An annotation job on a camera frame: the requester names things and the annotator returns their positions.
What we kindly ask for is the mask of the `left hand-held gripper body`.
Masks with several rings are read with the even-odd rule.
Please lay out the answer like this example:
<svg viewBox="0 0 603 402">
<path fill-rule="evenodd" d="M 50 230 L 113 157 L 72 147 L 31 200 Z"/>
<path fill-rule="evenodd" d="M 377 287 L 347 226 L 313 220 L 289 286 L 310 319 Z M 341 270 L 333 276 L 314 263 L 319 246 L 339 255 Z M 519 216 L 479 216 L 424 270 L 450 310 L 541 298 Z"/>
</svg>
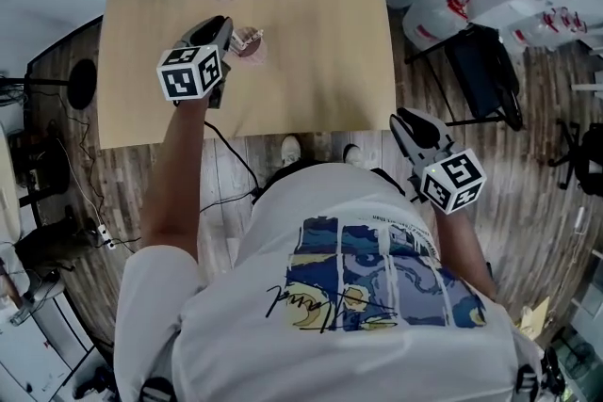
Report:
<svg viewBox="0 0 603 402">
<path fill-rule="evenodd" d="M 220 57 L 218 37 L 212 44 L 185 45 L 177 41 L 164 51 L 156 67 L 159 84 L 168 101 L 207 99 L 210 109 L 220 109 L 231 67 Z"/>
</svg>

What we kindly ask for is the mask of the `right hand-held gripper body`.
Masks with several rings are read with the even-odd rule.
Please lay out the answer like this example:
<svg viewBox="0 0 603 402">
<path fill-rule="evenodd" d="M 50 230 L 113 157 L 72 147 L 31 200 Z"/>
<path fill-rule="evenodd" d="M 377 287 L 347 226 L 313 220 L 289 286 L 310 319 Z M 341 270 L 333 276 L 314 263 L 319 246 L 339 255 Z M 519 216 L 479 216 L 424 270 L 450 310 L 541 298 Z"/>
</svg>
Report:
<svg viewBox="0 0 603 402">
<path fill-rule="evenodd" d="M 413 148 L 409 181 L 421 202 L 429 201 L 446 215 L 476 201 L 487 180 L 477 156 L 445 134 L 429 149 Z"/>
</svg>

